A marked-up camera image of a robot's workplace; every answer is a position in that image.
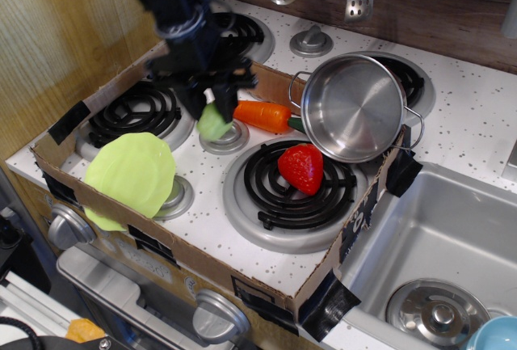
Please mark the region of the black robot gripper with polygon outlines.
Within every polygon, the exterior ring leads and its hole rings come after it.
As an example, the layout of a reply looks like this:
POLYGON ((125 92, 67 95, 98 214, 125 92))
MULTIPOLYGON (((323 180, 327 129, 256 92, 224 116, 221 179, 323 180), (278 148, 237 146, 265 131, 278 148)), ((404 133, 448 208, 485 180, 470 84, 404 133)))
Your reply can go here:
POLYGON ((258 79, 251 59, 230 52, 233 40, 223 34, 231 27, 218 22, 156 22, 155 33, 166 51, 145 63, 153 79, 172 86, 191 117, 199 120, 207 105, 205 94, 212 89, 214 102, 225 123, 233 121, 237 91, 255 88, 258 79))

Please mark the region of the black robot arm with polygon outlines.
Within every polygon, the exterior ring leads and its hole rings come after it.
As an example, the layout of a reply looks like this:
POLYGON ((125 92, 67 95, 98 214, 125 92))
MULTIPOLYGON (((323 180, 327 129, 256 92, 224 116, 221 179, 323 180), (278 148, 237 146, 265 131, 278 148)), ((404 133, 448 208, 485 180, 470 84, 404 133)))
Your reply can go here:
POLYGON ((257 79, 251 60, 237 49, 241 37, 229 36, 237 15, 214 13, 215 0, 139 0, 154 18, 156 34, 166 42, 165 55, 147 62, 153 80, 170 87, 189 114, 200 119, 211 90, 224 122, 233 120, 237 93, 257 79))

